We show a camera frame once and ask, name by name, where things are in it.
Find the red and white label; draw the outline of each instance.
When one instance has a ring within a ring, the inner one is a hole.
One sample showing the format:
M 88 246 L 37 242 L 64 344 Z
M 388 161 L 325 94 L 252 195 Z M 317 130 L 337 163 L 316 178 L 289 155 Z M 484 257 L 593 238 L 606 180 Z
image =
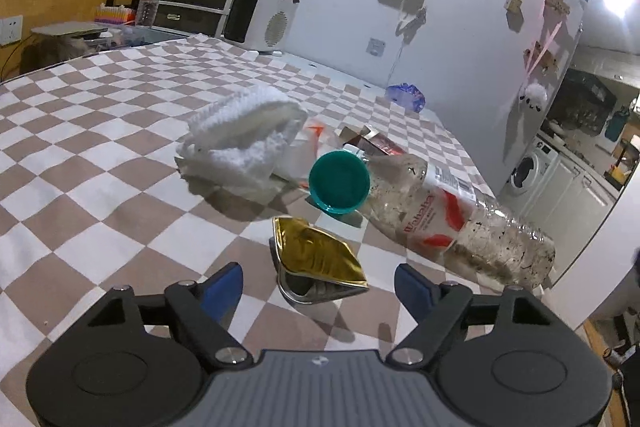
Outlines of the red and white label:
M 425 247 L 450 247 L 476 207 L 473 188 L 429 164 L 418 201 L 407 212 L 402 231 Z

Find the table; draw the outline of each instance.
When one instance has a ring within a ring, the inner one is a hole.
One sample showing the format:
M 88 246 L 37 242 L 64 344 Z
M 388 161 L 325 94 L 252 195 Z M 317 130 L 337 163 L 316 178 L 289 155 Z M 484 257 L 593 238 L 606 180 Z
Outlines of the table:
M 323 214 L 298 188 L 240 197 L 182 179 L 174 152 L 186 121 L 260 83 L 300 100 L 332 129 L 370 124 L 490 193 L 462 145 L 433 121 L 373 91 L 205 36 L 77 58 L 14 79 L 0 86 L 0 425 L 36 423 L 24 393 L 28 368 L 116 284 L 153 294 L 237 261 L 244 295 L 229 331 L 253 353 L 375 347 L 386 354 L 415 324 L 393 293 L 400 263 L 434 282 L 485 291 L 475 274 L 450 273 L 366 219 Z M 291 308 L 276 288 L 268 248 L 271 218 L 282 214 L 348 241 L 370 291 Z M 473 327 L 480 333 L 484 327 Z

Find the gray gripper base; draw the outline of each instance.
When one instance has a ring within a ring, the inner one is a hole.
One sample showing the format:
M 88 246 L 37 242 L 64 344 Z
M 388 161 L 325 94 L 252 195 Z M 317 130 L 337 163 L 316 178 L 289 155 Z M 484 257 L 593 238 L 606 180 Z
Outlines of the gray gripper base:
M 265 351 L 220 373 L 173 427 L 469 427 L 424 375 L 383 365 L 377 351 Z

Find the wall outlet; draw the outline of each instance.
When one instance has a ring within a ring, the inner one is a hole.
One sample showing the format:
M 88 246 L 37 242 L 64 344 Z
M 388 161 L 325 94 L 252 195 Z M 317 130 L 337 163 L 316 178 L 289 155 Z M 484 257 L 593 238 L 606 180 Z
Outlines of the wall outlet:
M 0 21 L 0 46 L 22 40 L 22 15 Z

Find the blue plastic bag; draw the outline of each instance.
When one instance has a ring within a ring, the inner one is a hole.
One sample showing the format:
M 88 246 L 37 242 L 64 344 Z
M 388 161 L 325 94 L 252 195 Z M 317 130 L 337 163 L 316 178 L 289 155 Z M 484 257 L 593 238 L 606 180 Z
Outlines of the blue plastic bag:
M 424 95 L 414 84 L 403 83 L 399 86 L 388 86 L 385 97 L 409 111 L 420 112 L 424 109 Z

